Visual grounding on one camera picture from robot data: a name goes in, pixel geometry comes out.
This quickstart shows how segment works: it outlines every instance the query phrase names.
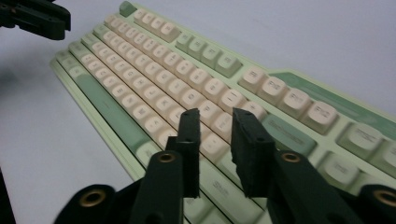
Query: keyboard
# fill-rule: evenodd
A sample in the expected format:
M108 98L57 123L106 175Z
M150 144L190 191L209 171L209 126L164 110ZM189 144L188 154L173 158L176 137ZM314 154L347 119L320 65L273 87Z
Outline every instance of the keyboard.
M232 163L232 110L253 113L279 150L305 155L329 184L396 188L396 118L292 70L270 70L129 2L59 51L51 68L133 180L200 110L200 195L186 223L268 223Z

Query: black clamp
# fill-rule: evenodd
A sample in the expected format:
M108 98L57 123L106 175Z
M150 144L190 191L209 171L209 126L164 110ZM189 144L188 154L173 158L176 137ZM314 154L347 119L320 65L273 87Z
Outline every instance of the black clamp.
M103 185L81 190L55 223L182 223L182 199L199 195L199 146L193 109L182 114L166 150L151 157L144 178L119 192ZM231 151L246 196L267 198L274 224L396 223L396 189L368 185L356 197L330 186L303 155L277 150L242 109L233 110Z
M0 0L0 26L18 25L30 33L62 40L64 31L70 31L70 13L52 1Z

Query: space bar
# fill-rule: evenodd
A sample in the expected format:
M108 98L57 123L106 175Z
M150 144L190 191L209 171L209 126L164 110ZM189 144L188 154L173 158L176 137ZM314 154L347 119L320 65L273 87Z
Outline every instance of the space bar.
M76 84L128 149L136 150L150 138L92 76L75 78Z

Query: screw hole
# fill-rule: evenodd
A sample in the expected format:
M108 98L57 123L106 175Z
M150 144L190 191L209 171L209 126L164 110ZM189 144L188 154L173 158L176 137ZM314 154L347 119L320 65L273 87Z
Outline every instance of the screw hole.
M102 189L93 189L81 196L79 204L83 207L93 207L104 201L106 193Z
M162 154L159 158L158 158L158 160L160 161L160 162L171 162L171 161L174 161L175 160L175 156L174 155L172 155L172 154Z
M378 189L374 191L374 196L384 204L392 207L396 207L396 194L384 189Z
M282 159L289 162L299 162L301 160L299 156L291 152L283 153Z

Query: white surface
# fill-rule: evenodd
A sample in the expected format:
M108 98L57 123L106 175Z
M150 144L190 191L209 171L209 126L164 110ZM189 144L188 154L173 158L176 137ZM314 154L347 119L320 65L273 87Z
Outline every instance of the white surface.
M90 184L132 182L49 67L122 1L59 0L57 42L0 28L0 166L17 223L51 223ZM396 115L396 2L146 0L165 17L269 68L291 68Z

